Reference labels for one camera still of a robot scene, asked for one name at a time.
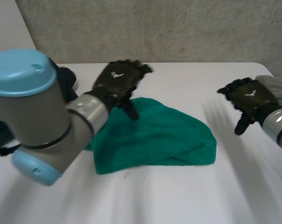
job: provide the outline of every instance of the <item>concrete wall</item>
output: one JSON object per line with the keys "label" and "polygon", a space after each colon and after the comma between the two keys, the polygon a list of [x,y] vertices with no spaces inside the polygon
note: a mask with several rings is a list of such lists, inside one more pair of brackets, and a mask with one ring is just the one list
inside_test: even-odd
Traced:
{"label": "concrete wall", "polygon": [[259,62],[282,76],[282,0],[16,0],[57,63]]}

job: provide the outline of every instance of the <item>gray cloth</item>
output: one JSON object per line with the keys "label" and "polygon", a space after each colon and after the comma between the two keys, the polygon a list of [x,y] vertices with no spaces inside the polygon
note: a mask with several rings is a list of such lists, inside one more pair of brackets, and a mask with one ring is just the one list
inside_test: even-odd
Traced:
{"label": "gray cloth", "polygon": [[277,98],[279,104],[282,106],[282,78],[272,76],[257,76],[256,80],[267,87]]}

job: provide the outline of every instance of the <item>bird logo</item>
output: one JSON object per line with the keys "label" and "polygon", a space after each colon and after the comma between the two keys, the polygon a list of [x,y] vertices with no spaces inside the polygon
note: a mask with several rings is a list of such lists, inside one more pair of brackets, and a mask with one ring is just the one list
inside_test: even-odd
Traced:
{"label": "bird logo", "polygon": [[124,74],[121,74],[121,75],[117,75],[116,72],[112,72],[111,75],[113,76],[113,78],[117,78],[117,77],[120,77]]}
{"label": "bird logo", "polygon": [[255,93],[256,93],[256,90],[254,90],[251,94],[245,94],[245,96],[254,97],[254,96],[255,96]]}

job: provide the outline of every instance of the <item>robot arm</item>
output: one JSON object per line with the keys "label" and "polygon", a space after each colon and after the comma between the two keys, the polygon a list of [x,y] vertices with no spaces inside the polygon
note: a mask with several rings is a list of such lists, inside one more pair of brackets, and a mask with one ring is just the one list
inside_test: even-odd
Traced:
{"label": "robot arm", "polygon": [[43,185],[54,184],[101,130],[113,107],[138,118],[130,97],[148,72],[152,70],[139,61],[109,63],[93,89],[65,108],[55,70],[44,54],[0,52],[0,120],[21,142],[13,164]]}
{"label": "robot arm", "polygon": [[242,111],[235,128],[237,135],[258,121],[264,132],[282,148],[282,106],[264,85],[250,78],[238,79],[219,89],[218,93],[224,94],[235,109]]}

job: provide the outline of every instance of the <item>dark fabric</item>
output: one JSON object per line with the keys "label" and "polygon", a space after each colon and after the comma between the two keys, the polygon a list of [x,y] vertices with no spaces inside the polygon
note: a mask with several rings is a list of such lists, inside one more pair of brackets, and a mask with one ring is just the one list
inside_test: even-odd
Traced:
{"label": "dark fabric", "polygon": [[[61,92],[63,94],[64,102],[68,103],[69,101],[75,100],[77,94],[72,89],[73,85],[76,82],[76,76],[68,68],[59,68],[51,59],[52,66],[55,68],[57,73],[57,80],[60,84]],[[0,121],[0,147],[9,143],[14,136],[6,126],[4,122]]]}

